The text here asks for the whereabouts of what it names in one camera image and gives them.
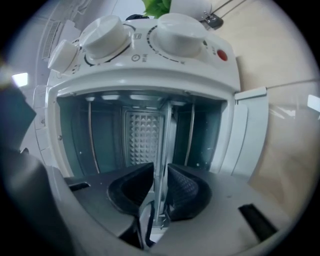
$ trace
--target metal rod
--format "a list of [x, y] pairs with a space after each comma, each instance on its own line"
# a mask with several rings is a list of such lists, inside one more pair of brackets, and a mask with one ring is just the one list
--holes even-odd
[[95, 164], [95, 168], [97, 173], [100, 173], [97, 158], [96, 158], [96, 151], [95, 151], [95, 145], [94, 145], [94, 138], [92, 136], [92, 122], [91, 122], [91, 112], [92, 112], [92, 101], [89, 101], [89, 109], [88, 109], [88, 122], [89, 122], [89, 136], [90, 136], [90, 144], [91, 144], [91, 150], [93, 155], [93, 160]]
[[194, 133], [194, 123], [195, 123], [195, 104], [192, 104], [191, 109], [191, 121], [190, 121], [190, 131], [189, 131], [189, 140], [188, 140], [188, 148], [186, 150], [184, 165], [187, 166], [192, 142], [192, 135]]

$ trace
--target black slot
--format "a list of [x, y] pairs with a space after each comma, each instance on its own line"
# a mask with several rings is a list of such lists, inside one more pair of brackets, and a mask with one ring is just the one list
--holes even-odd
[[82, 190], [85, 188], [90, 187], [90, 185], [86, 182], [82, 182], [82, 183], [78, 183], [78, 184], [73, 184], [73, 185], [69, 185], [69, 188], [72, 192], [78, 191], [78, 190]]
[[252, 203], [238, 209], [260, 242], [278, 231]]

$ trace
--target white knob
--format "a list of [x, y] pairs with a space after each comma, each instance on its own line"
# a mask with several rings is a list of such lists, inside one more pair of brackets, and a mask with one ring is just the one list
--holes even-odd
[[48, 68], [59, 73], [65, 72], [72, 63], [78, 47], [67, 40], [62, 40], [59, 45], [53, 50]]
[[112, 54], [126, 41], [127, 33], [118, 16], [98, 18], [85, 28], [79, 40], [93, 59]]
[[199, 21], [183, 14], [168, 13], [158, 19], [157, 40], [160, 47], [172, 55], [196, 56], [207, 34]]

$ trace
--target control panel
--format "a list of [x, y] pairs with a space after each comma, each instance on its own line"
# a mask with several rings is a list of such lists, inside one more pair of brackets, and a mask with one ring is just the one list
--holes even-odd
[[62, 41], [50, 57], [55, 86], [78, 76], [112, 69], [177, 71], [240, 91], [232, 47], [197, 20], [178, 13], [159, 19], [121, 21], [110, 15], [92, 22], [73, 42]]

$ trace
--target green plant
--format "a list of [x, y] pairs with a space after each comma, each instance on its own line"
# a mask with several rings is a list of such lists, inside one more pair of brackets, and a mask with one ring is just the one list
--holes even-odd
[[171, 0], [142, 0], [145, 6], [144, 16], [154, 16], [158, 19], [170, 11]]

